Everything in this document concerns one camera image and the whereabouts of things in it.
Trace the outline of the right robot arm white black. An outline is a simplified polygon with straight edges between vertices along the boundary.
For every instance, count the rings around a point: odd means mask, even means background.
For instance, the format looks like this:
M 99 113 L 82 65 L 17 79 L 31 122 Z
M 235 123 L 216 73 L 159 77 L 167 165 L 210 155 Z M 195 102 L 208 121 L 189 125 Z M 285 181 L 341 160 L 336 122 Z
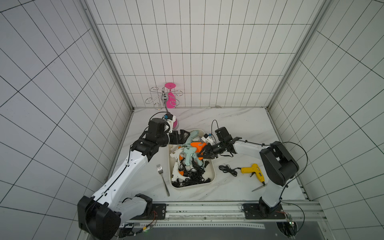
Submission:
M 275 211 L 281 205 L 281 196 L 286 185 L 300 169 L 284 144 L 275 141 L 272 144 L 265 145 L 243 141 L 239 137 L 231 140 L 227 138 L 214 145 L 207 144 L 198 153 L 198 157 L 214 159 L 224 152 L 232 155 L 243 154 L 250 157 L 260 155 L 269 182 L 259 200 L 259 209 L 260 212 L 266 215 Z

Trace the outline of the small mint glue gun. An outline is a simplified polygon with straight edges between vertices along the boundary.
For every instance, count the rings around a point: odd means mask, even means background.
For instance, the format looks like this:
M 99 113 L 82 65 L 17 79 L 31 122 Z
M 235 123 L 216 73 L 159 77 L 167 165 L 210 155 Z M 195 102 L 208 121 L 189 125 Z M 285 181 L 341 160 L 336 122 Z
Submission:
M 185 144 L 190 144 L 193 142 L 193 140 L 197 137 L 199 137 L 199 130 L 191 131 L 189 137 L 187 138 Z

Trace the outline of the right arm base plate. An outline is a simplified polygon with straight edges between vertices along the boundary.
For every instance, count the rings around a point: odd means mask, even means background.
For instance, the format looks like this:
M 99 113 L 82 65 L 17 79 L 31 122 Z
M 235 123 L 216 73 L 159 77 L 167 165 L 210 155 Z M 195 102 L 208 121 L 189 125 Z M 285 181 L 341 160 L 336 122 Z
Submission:
M 283 213 L 281 204 L 270 208 L 265 204 L 252 203 L 243 204 L 242 211 L 245 213 L 247 220 L 285 220 L 286 215 Z

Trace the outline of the cream plastic storage box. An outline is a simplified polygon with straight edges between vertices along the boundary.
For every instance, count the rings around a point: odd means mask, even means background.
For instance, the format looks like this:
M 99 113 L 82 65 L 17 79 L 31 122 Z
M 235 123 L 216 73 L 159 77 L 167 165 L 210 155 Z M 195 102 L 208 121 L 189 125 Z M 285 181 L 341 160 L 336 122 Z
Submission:
M 212 143 L 212 136 L 206 134 L 204 131 L 199 130 L 199 137 L 195 138 L 193 142 L 204 142 Z M 170 182 L 173 188 L 177 190 L 186 190 L 190 188 L 195 188 L 199 186 L 205 186 L 213 182 L 216 177 L 216 172 L 212 163 L 212 160 L 203 159 L 202 161 L 198 159 L 192 159 L 191 165 L 186 166 L 184 158 L 180 155 L 180 159 L 177 161 L 175 158 L 170 157 L 170 153 L 181 148 L 182 145 L 169 145 L 168 146 L 168 158 L 169 158 L 169 169 L 170 169 Z M 184 177 L 189 177 L 185 181 L 177 180 L 172 182 L 172 171 L 175 162 L 179 162 L 179 172 Z

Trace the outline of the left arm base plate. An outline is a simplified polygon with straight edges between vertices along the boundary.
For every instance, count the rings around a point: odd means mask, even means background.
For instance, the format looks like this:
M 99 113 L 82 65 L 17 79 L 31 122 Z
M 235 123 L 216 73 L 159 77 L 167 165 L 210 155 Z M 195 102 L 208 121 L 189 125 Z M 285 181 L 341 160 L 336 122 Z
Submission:
M 143 214 L 133 217 L 131 220 L 164 220 L 166 218 L 167 204 L 152 204 L 146 207 Z

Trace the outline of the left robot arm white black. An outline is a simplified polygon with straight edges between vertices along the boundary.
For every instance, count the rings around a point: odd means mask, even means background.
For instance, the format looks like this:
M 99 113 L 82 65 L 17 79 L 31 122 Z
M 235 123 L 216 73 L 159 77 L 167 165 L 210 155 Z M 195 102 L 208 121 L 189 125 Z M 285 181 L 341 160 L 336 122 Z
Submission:
M 132 144 L 129 154 L 118 170 L 91 197 L 78 202 L 80 229 L 94 240 L 110 240 L 121 224 L 134 218 L 153 214 L 152 199 L 137 194 L 130 200 L 121 198 L 135 175 L 153 158 L 159 148 L 187 142 L 190 132 L 173 130 L 173 124 L 161 118 L 149 120 L 148 127 Z

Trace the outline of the white glue gun orange trigger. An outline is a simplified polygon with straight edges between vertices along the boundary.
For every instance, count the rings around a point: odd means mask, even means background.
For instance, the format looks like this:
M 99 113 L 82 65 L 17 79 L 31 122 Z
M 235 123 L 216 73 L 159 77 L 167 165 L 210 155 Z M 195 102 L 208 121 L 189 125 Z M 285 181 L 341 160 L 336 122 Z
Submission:
M 177 180 L 185 181 L 186 179 L 189 179 L 189 177 L 184 177 L 180 172 L 179 172 L 179 162 L 175 162 L 173 171 L 172 171 L 172 182 L 176 182 Z

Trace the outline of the mint green glue gun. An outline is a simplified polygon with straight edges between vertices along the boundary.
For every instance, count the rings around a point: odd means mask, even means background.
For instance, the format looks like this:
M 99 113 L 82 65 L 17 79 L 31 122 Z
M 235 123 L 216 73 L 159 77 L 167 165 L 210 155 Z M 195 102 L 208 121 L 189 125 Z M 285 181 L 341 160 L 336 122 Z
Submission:
M 183 147 L 184 151 L 180 154 L 185 161 L 186 166 L 191 165 L 191 161 L 193 157 L 197 157 L 196 151 L 198 150 L 196 147 Z

